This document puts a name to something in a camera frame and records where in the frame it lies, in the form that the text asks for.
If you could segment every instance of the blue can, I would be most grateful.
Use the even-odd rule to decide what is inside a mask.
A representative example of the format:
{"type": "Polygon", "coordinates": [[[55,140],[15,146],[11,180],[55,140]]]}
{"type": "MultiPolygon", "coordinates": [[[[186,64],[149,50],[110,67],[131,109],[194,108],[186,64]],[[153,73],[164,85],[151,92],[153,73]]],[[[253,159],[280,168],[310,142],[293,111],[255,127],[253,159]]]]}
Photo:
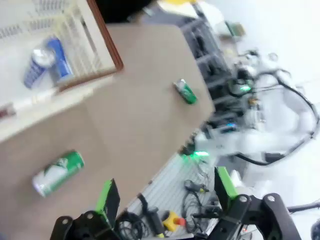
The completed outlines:
{"type": "Polygon", "coordinates": [[[30,65],[24,76],[24,85],[32,89],[35,82],[40,81],[44,73],[56,63],[54,51],[40,45],[33,49],[30,65]]]}
{"type": "Polygon", "coordinates": [[[53,70],[57,75],[56,83],[60,83],[70,79],[73,76],[71,67],[69,66],[61,41],[57,37],[51,37],[47,40],[45,46],[55,53],[55,66],[53,70]]]}

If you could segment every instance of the bolt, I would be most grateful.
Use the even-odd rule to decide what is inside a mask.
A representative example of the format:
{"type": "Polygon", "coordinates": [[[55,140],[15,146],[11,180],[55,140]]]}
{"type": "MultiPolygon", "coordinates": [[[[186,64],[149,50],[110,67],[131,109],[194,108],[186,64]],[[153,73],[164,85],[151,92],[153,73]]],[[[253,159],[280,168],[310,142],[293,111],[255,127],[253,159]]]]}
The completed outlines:
{"type": "Polygon", "coordinates": [[[94,215],[92,213],[89,213],[87,216],[86,216],[88,219],[92,219],[94,217],[94,215]]]}
{"type": "Polygon", "coordinates": [[[274,196],[268,196],[267,199],[270,201],[270,202],[274,202],[276,199],[274,196]]]}
{"type": "Polygon", "coordinates": [[[239,200],[240,200],[240,202],[245,203],[248,199],[247,199],[245,196],[241,196],[241,197],[239,198],[239,200]]]}

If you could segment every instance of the green can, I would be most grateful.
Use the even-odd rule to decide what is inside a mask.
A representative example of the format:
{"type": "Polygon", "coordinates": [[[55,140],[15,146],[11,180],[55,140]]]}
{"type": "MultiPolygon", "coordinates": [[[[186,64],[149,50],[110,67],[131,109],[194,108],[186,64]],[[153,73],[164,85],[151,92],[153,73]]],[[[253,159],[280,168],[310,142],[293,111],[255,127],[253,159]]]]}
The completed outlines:
{"type": "Polygon", "coordinates": [[[194,104],[197,101],[196,95],[192,92],[184,79],[174,82],[173,85],[187,104],[194,104]]]}
{"type": "Polygon", "coordinates": [[[35,175],[32,184],[41,196],[47,197],[84,166],[80,153],[71,151],[35,175]]]}

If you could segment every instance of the beige table surface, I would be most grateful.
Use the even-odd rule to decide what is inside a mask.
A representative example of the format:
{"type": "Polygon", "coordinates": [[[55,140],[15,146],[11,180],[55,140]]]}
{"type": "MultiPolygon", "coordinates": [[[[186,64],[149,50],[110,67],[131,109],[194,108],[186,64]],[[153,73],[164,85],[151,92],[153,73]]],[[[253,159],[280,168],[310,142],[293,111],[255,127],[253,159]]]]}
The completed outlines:
{"type": "Polygon", "coordinates": [[[94,208],[104,181],[115,178],[124,207],[214,110],[180,30],[110,26],[125,69],[91,98],[0,144],[0,233],[46,240],[55,220],[94,208]],[[186,104],[172,82],[185,78],[198,97],[186,104]],[[76,149],[85,168],[47,198],[34,174],[76,149]]]}

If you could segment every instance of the green led light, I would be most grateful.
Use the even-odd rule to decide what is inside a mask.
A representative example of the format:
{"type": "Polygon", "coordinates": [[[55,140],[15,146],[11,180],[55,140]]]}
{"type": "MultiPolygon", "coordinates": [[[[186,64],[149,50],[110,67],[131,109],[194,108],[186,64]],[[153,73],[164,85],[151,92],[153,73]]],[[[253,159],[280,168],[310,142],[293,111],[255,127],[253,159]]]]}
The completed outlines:
{"type": "Polygon", "coordinates": [[[240,87],[240,90],[242,90],[242,91],[249,91],[250,89],[251,89],[251,87],[249,87],[249,86],[240,87]]]}
{"type": "Polygon", "coordinates": [[[207,153],[206,151],[195,151],[194,154],[199,157],[209,156],[209,153],[207,153]]]}

